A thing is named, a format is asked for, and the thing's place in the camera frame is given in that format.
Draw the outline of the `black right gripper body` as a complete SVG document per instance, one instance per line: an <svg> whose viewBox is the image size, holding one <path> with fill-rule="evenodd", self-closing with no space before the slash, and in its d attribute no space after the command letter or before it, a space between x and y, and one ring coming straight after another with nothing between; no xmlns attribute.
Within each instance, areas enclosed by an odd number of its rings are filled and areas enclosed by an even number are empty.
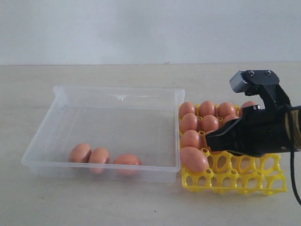
<svg viewBox="0 0 301 226"><path fill-rule="evenodd" d="M285 111L268 111L259 105L245 107L243 115L233 122L233 155L262 157L268 153L288 152Z"/></svg>

